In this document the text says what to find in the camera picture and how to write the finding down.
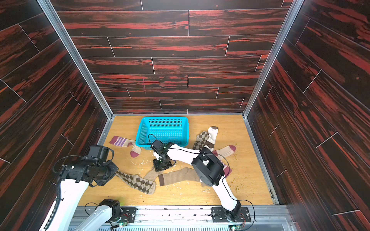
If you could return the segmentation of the tan ribbed sock front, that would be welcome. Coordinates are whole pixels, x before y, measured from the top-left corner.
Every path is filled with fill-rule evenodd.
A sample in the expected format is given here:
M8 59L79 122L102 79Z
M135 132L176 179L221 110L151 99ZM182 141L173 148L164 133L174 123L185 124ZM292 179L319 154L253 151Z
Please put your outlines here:
M160 186L166 186L182 181L200 182L200 178L196 171L192 168L184 167L181 170L164 173L158 176Z

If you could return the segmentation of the argyle sock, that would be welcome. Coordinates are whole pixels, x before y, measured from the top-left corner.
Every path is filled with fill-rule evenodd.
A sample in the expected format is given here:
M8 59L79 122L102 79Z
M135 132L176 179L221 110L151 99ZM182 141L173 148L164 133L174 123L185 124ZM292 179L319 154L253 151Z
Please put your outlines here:
M209 134L206 131L203 131L199 135L196 136L196 140L193 145L193 150L200 150L204 147L205 143L209 138Z
M155 192L156 189L155 181L144 179L139 175L126 174L120 171L116 171L115 174L118 178L120 178L122 181L124 181L127 185L129 185L133 189L136 189L140 192L149 195Z

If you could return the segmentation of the turquoise plastic basket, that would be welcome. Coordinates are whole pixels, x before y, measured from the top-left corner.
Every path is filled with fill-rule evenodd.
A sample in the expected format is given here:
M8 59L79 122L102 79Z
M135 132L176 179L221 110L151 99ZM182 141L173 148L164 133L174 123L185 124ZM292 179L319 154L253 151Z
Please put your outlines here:
M141 120L136 136L136 145L150 149L155 140L173 142L186 147L189 142L189 121L182 116L145 117Z

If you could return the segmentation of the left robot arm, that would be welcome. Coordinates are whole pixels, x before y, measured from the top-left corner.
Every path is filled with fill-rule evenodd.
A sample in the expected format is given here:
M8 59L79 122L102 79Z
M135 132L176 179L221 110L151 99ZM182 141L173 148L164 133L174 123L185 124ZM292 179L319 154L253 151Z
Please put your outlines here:
M114 151L101 145L92 145L89 153L80 160L62 166L57 177L54 207L50 209L41 231L66 231L86 189L104 186L115 175L118 167L113 159Z

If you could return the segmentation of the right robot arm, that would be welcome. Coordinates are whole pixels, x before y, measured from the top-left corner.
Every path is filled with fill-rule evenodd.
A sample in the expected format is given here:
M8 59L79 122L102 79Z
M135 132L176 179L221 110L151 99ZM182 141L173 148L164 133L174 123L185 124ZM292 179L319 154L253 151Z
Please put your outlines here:
M172 166L172 161L181 161L193 166L201 182L211 186L221 201L222 213L229 221L235 222L241 210L241 203L233 195L226 182L223 163L206 147L201 150L187 149L172 142L163 144L155 140L151 144L156 159L153 165L156 171L163 171Z

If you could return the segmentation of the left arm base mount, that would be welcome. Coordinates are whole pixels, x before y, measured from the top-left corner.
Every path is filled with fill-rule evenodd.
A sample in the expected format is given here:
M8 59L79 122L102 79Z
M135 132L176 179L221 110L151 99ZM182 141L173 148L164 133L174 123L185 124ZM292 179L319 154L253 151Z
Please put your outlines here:
M105 199L99 203L99 206L108 206L112 209L112 216L106 223L134 223L137 208L121 207L118 200Z

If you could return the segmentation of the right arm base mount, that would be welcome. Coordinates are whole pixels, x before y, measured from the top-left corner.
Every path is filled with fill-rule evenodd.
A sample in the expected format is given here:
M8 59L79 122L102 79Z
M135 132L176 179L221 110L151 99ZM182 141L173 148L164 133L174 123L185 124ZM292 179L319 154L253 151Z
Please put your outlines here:
M211 217L213 222L251 222L251 216L247 207L236 208L229 211L223 207L212 207Z

